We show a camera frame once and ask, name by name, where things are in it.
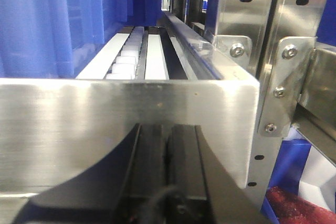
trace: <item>black cable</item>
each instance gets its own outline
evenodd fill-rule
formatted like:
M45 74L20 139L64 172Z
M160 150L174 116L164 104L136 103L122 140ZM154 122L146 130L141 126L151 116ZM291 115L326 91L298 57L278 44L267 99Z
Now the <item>black cable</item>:
M140 213L139 224L157 224L157 220L160 218L160 204L162 204L168 197L179 199L184 206L185 212L193 219L198 220L197 215L188 206L184 194L177 186L171 185L160 190L146 204L144 204Z

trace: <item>bolt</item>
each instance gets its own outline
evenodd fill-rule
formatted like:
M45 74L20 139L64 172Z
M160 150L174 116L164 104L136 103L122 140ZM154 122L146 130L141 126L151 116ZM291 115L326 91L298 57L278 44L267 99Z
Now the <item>bolt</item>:
M244 45L241 43L235 43L232 45L230 55L234 58L242 56L245 53Z
M272 133L277 129L277 126L273 123L269 123L265 126L265 131L268 133Z
M184 205L177 205L177 212L179 212L180 215L185 214L185 206Z
M282 98L285 96L285 88L284 87L276 87L273 91L273 94L276 98Z
M295 57L298 54L298 48L291 44L291 45L287 45L284 49L284 51L282 52L282 57L284 59L291 59L293 57Z

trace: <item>metal support post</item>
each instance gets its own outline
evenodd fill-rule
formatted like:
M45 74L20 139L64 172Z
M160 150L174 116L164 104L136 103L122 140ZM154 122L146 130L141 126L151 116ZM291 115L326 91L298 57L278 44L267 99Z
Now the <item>metal support post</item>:
M261 93L247 187L261 206L281 141L287 136L326 0L274 0L260 68Z
M246 37L251 41L250 54L231 56L231 58L252 75L256 74L259 56L264 40L269 10L272 0L208 0L204 37L214 43L226 40L222 35L232 35L232 44L222 47L229 52L234 44L245 44Z

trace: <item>red fabric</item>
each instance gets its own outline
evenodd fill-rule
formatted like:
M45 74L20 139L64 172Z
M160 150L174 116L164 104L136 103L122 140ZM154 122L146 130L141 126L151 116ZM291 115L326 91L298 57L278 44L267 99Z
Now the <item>red fabric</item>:
M336 224L335 213L288 193L280 187L269 189L266 197L280 224Z

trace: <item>roller conveyor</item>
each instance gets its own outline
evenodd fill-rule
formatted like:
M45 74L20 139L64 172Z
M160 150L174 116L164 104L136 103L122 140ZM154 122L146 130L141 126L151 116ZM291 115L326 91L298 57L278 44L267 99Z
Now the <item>roller conveyor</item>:
M334 224L335 3L0 0L0 224Z

